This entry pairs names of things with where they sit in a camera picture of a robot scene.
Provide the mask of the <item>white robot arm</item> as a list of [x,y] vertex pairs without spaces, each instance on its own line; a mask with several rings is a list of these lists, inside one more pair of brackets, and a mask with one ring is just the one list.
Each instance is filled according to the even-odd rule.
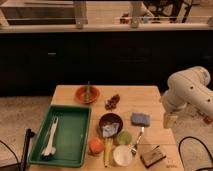
[[213,90],[207,85],[210,73],[201,66],[173,73],[167,80],[168,90],[162,95],[165,109],[163,127],[171,128],[177,120],[177,112],[188,104],[213,119]]

